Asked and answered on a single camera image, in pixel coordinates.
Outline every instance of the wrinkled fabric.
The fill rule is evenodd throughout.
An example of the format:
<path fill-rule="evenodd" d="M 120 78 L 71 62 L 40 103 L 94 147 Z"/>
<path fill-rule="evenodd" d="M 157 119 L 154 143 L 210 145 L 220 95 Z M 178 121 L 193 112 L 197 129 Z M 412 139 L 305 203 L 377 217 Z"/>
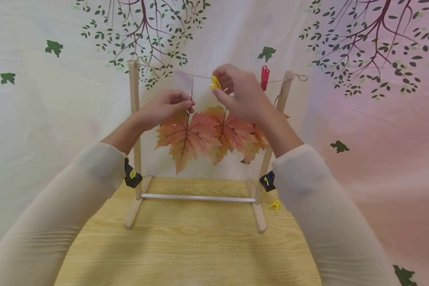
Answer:
<path fill-rule="evenodd" d="M 85 223 L 121 186 L 125 154 L 98 143 L 36 197 L 0 242 L 0 286 L 49 286 Z"/>
<path fill-rule="evenodd" d="M 299 224 L 324 286 L 399 285 L 365 218 L 313 148 L 273 165 L 278 196 Z"/>

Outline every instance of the person's right hand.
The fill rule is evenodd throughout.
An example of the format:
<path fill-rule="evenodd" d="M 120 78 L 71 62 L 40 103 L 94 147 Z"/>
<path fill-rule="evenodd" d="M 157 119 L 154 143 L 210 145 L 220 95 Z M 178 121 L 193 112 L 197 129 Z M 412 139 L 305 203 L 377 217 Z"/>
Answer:
<path fill-rule="evenodd" d="M 267 98 L 252 72 L 224 64 L 214 70 L 223 90 L 215 88 L 214 95 L 235 117 L 253 124 L 260 124 L 276 109 Z"/>

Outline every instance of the white rod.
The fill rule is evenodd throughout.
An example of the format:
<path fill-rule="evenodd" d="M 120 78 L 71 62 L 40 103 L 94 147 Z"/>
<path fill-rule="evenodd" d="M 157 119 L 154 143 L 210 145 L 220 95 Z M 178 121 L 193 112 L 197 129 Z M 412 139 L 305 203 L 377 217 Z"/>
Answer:
<path fill-rule="evenodd" d="M 254 203 L 254 198 L 230 198 L 230 197 L 208 197 L 208 196 L 188 196 L 188 195 L 163 195 L 161 193 L 143 193 L 142 198 L 150 199 L 194 199 L 196 201 L 227 201 Z"/>

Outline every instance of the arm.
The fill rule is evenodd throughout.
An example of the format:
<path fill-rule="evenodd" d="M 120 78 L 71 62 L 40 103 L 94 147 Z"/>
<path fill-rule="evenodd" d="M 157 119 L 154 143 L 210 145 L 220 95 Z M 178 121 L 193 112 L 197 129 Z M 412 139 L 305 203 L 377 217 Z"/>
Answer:
<path fill-rule="evenodd" d="M 265 133 L 278 158 L 273 163 L 278 195 L 299 224 L 323 285 L 395 285 L 392 267 L 359 209 L 323 158 L 272 106 L 254 74 L 230 64 L 213 74 L 225 91 L 215 89 L 217 99 Z"/>
<path fill-rule="evenodd" d="M 31 203 L 0 242 L 0 286 L 50 286 L 85 223 L 125 177 L 135 141 L 194 103 L 182 91 L 161 91 L 100 143 L 64 169 Z"/>

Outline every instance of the green leaf silhouette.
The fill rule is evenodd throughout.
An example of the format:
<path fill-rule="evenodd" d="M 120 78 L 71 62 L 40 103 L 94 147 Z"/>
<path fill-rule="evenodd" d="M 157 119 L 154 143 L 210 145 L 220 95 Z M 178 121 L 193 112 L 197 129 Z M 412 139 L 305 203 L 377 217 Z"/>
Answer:
<path fill-rule="evenodd" d="M 402 286 L 417 286 L 416 282 L 413 282 L 411 279 L 413 278 L 414 271 L 408 271 L 405 268 L 400 268 L 397 265 L 394 266 L 394 271 L 396 273 L 397 278 L 399 278 L 400 285 Z"/>
<path fill-rule="evenodd" d="M 0 76 L 2 77 L 2 81 L 1 84 L 6 84 L 8 82 L 11 82 L 12 84 L 14 84 L 14 78 L 16 76 L 15 73 L 0 73 Z"/>
<path fill-rule="evenodd" d="M 52 54 L 56 54 L 57 57 L 59 57 L 60 52 L 62 51 L 62 48 L 64 48 L 63 45 L 59 44 L 58 42 L 52 42 L 50 40 L 46 41 L 48 43 L 48 47 L 46 47 L 45 52 L 49 52 Z"/>
<path fill-rule="evenodd" d="M 335 141 L 335 143 L 331 143 L 330 147 L 332 147 L 334 149 L 337 148 L 337 153 L 349 151 L 348 147 L 345 144 L 343 144 L 341 141 L 338 141 L 338 140 Z"/>
<path fill-rule="evenodd" d="M 259 57 L 257 58 L 264 58 L 265 57 L 265 62 L 268 62 L 269 59 L 272 57 L 272 54 L 275 54 L 276 49 L 271 48 L 271 47 L 264 47 L 262 49 L 262 53 L 259 54 Z"/>

